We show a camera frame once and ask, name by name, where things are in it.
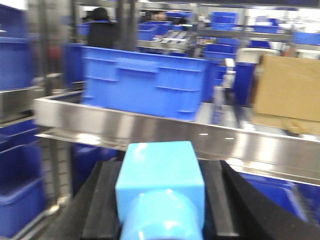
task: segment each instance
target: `brown cardboard box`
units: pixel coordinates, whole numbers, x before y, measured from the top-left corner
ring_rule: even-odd
[[[320,60],[264,56],[252,122],[320,135]]]

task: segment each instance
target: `stainless steel rail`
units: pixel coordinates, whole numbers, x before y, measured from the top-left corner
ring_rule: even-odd
[[[239,171],[320,184],[320,141],[78,104],[81,92],[35,100],[39,137],[125,151],[137,142],[192,141],[197,157]]]

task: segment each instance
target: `metal shelf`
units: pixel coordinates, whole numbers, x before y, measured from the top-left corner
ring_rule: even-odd
[[[250,31],[223,31],[213,30],[210,28],[199,28],[197,30],[199,36],[206,36],[212,38],[225,37],[225,38],[250,38],[250,39],[265,39],[272,42],[290,42],[292,36],[290,34],[282,33],[262,33]]]
[[[38,136],[122,151],[130,143],[191,141],[198,158],[320,184],[320,141],[86,106],[80,98],[81,92],[71,92],[36,99],[37,124],[52,128]]]

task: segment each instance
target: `plastic crate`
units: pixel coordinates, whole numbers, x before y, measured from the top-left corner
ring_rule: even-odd
[[[84,44],[79,43],[67,43],[65,45],[64,80],[68,88],[72,87],[72,83],[85,80],[83,46]]]
[[[215,11],[210,14],[211,28],[214,30],[231,31],[236,26],[236,12]]]
[[[0,152],[8,149],[8,137],[0,134]]]
[[[32,57],[27,39],[0,37],[0,90],[32,85]]]
[[[296,215],[301,220],[307,221],[307,217],[293,193],[292,184],[288,181],[251,174],[242,173],[241,175],[268,199]]]
[[[254,70],[256,64],[248,62],[237,62],[235,66],[235,79],[233,84],[233,91],[237,103],[240,105],[247,105],[249,103],[249,96],[254,78]]]
[[[320,224],[320,186],[305,183],[296,183],[296,185],[312,216]]]
[[[320,45],[320,33],[294,32],[295,44]]]
[[[234,45],[209,44],[203,53],[205,58],[210,59],[235,59],[236,47]]]
[[[217,44],[226,44],[226,45],[233,45],[238,46],[240,44],[239,39],[235,38],[228,38],[228,37],[218,37],[216,39]]]
[[[279,30],[279,26],[254,25],[253,30],[257,33],[276,34]]]
[[[0,236],[13,237],[45,210],[40,148],[0,152]]]
[[[0,30],[4,37],[22,38],[28,37],[27,17],[24,11],[0,4]]]
[[[84,22],[77,25],[78,34],[88,35],[90,31],[90,22]]]
[[[213,30],[223,30],[223,31],[232,31],[236,26],[234,23],[219,23],[219,22],[211,22],[210,26]]]
[[[84,47],[84,56],[84,104],[195,119],[207,60],[96,47]]]
[[[33,119],[17,122],[5,127],[0,127],[0,135],[6,136],[7,147],[13,148],[18,145],[31,144],[37,141],[37,126]]]
[[[72,186],[73,193],[77,194],[94,169],[97,161],[109,161],[117,156],[118,151],[109,148],[87,144],[74,144],[72,152]]]
[[[183,31],[184,30],[184,26],[182,26],[182,25],[172,25],[172,30]]]
[[[248,48],[255,48],[255,49],[271,49],[270,43],[268,41],[250,41]]]
[[[145,21],[140,24],[140,26],[154,26],[158,27],[156,30],[156,35],[165,35],[172,26],[172,22],[170,21]]]
[[[152,39],[159,32],[158,28],[159,26],[140,24],[139,30],[138,30],[138,39],[145,40],[145,41],[152,41]]]

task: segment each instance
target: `black foam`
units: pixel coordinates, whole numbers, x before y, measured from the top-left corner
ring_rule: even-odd
[[[241,240],[244,229],[222,176],[219,161],[199,161],[206,190],[205,240]]]
[[[122,162],[104,162],[83,229],[85,240],[116,240],[120,223],[117,213],[116,182]]]
[[[102,163],[98,162],[74,200],[66,207],[39,240],[79,240],[98,182]]]
[[[320,240],[319,228],[266,198],[225,161],[221,166],[248,240]]]

